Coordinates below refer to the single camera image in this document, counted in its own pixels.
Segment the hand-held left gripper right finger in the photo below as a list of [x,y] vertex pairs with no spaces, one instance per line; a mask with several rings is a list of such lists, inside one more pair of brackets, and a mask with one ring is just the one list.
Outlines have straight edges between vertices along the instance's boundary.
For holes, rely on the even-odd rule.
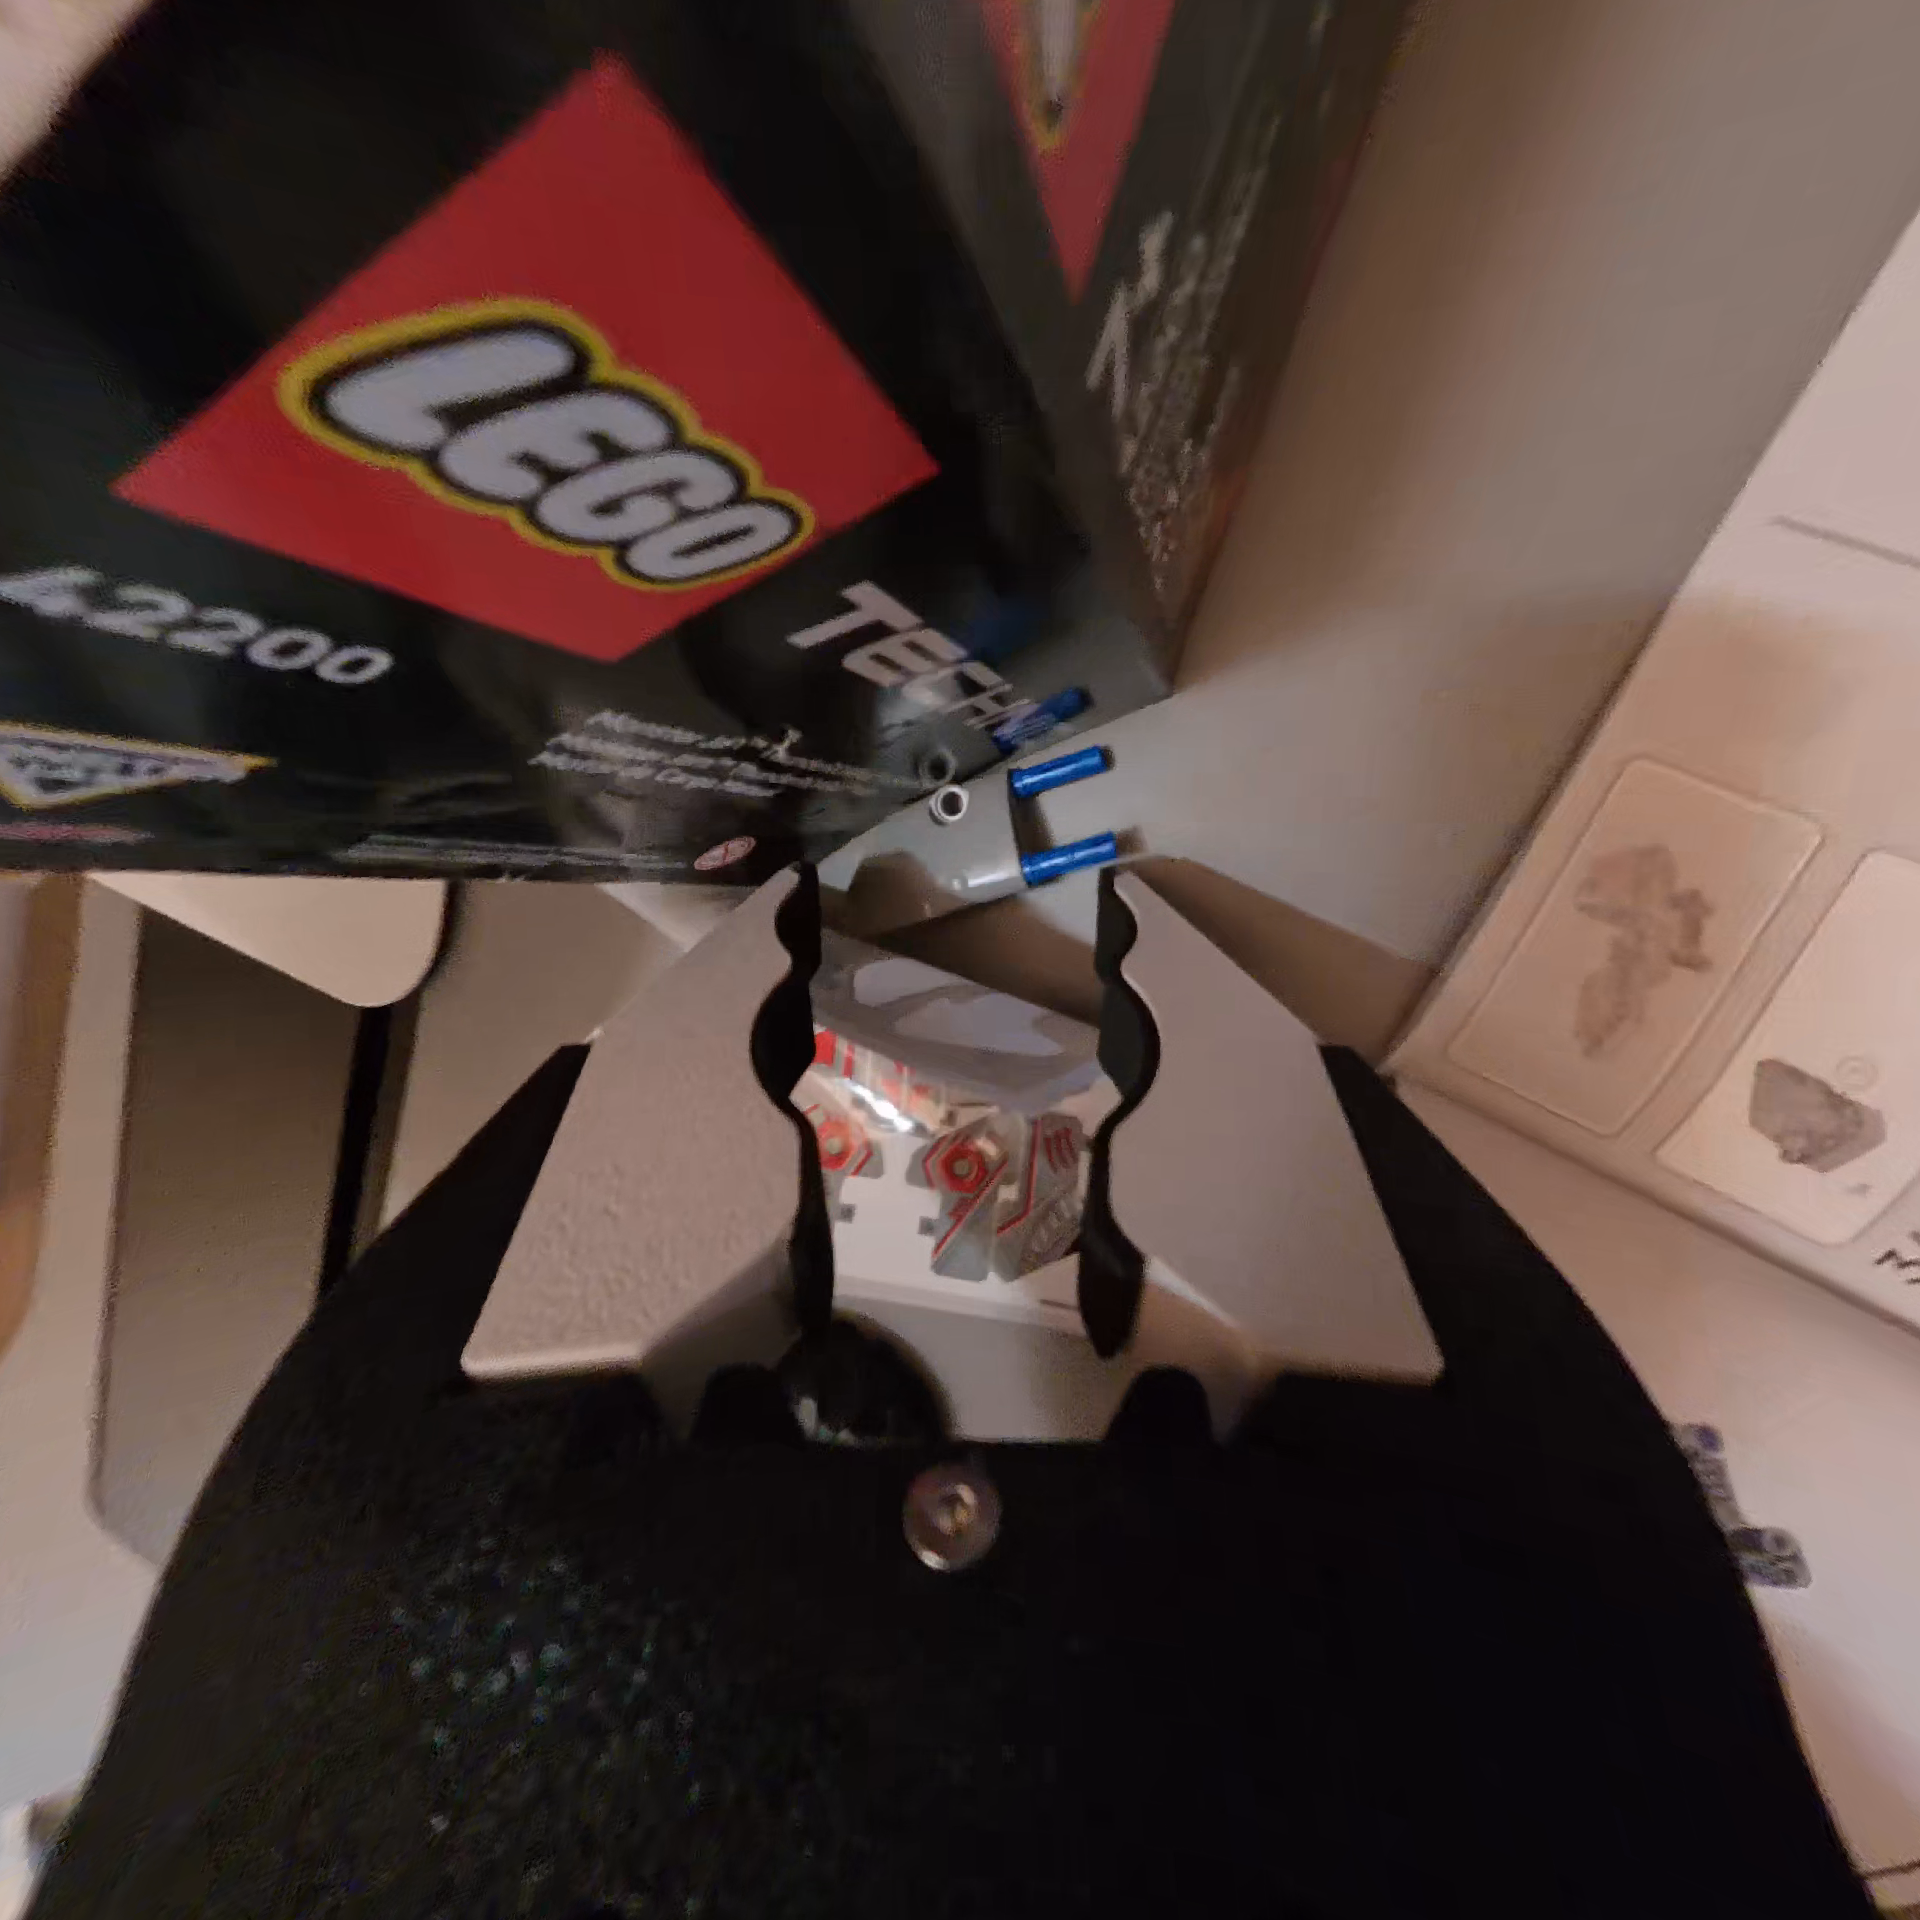
[[1307,1022],[1129,872],[1099,877],[1078,1315],[1216,1429],[1281,1377],[1428,1386],[1440,1348]]

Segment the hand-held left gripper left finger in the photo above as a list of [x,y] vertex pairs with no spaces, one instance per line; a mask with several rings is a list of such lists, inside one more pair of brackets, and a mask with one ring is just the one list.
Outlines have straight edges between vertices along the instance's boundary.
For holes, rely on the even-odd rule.
[[587,1044],[467,1337],[469,1382],[634,1375],[672,1422],[832,1315],[794,1092],[821,958],[810,866],[761,885]]

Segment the red grey stickered panel piece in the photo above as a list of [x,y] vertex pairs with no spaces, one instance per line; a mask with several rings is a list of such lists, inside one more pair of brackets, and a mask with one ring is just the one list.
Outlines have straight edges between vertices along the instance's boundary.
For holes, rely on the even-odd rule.
[[1084,1020],[838,934],[794,1106],[834,1296],[1060,1316],[1092,1137],[1116,1106]]

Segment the grey panel piece blue pins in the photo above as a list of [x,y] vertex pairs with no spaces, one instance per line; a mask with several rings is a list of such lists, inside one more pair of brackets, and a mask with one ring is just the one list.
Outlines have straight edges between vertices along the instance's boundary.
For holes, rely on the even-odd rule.
[[1067,687],[988,726],[990,760],[972,778],[935,774],[929,794],[831,854],[821,897],[849,932],[879,934],[1014,901],[1129,851],[1116,828],[1058,837],[1043,802],[1113,769],[1084,735],[1088,687]]

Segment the instruction booklet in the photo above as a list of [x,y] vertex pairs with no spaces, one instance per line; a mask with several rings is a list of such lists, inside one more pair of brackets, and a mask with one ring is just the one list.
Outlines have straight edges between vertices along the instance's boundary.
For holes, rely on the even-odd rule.
[[1917,227],[1387,1068],[1701,1466],[1916,1916]]

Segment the black toy box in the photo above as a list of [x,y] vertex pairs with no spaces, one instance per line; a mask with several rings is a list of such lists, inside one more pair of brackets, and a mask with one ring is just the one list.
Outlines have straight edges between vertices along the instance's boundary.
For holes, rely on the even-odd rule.
[[1161,716],[1406,12],[5,6],[5,866],[743,894]]

